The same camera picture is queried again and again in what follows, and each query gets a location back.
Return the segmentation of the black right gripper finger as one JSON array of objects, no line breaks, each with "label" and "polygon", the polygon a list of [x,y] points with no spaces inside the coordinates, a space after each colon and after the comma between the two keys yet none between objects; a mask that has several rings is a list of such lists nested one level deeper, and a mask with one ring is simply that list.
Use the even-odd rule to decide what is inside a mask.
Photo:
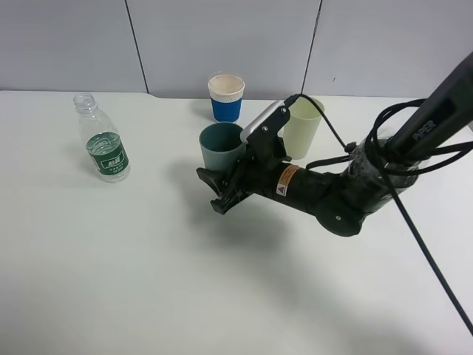
[{"label": "black right gripper finger", "polygon": [[212,200],[210,204],[212,209],[219,214],[225,214],[253,194],[253,192],[239,187],[225,190],[214,187],[212,190],[216,193],[217,198]]},{"label": "black right gripper finger", "polygon": [[198,178],[211,188],[216,195],[224,195],[229,191],[230,180],[227,172],[218,172],[206,168],[197,168]]}]

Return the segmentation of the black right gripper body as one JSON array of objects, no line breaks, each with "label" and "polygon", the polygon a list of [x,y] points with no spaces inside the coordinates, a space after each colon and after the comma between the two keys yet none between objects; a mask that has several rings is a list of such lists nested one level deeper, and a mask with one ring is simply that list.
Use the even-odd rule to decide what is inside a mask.
[{"label": "black right gripper body", "polygon": [[342,163],[344,158],[316,160],[306,167],[293,164],[283,139],[277,135],[289,117],[289,108],[281,108],[248,137],[245,154],[228,172],[229,189],[243,188],[253,195],[315,214],[316,205],[336,176],[315,173],[312,169]]}]

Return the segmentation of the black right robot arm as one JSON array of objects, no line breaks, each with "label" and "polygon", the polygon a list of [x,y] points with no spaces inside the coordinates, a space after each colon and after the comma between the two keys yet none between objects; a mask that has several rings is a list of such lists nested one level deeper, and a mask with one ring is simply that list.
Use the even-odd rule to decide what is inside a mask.
[{"label": "black right robot arm", "polygon": [[271,104],[241,134],[244,154],[226,169],[199,168],[216,193],[213,210],[224,214],[251,195],[314,216],[342,237],[360,232],[364,219],[426,173],[422,163],[444,155],[452,163],[472,150],[447,141],[472,121],[472,58],[467,57],[426,99],[387,107],[361,143],[344,146],[341,157],[300,167],[292,164],[279,130],[297,101]]}]

